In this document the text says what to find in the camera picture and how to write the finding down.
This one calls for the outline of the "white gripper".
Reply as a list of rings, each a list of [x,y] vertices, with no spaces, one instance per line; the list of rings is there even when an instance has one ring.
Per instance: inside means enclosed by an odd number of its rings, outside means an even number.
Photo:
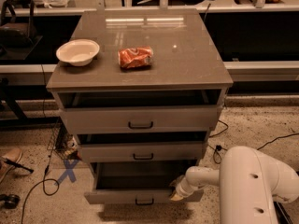
[[[180,175],[174,179],[170,183],[170,187],[175,187],[175,192],[170,195],[170,200],[174,202],[190,197],[197,191],[197,187],[191,185],[185,175]]]

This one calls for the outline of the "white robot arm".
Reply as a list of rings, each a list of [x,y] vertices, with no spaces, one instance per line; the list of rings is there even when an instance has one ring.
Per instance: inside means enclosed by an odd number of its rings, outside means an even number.
[[[274,203],[299,197],[299,175],[291,166],[251,147],[232,147],[218,170],[192,166],[171,185],[172,201],[217,186],[220,224],[278,224]]]

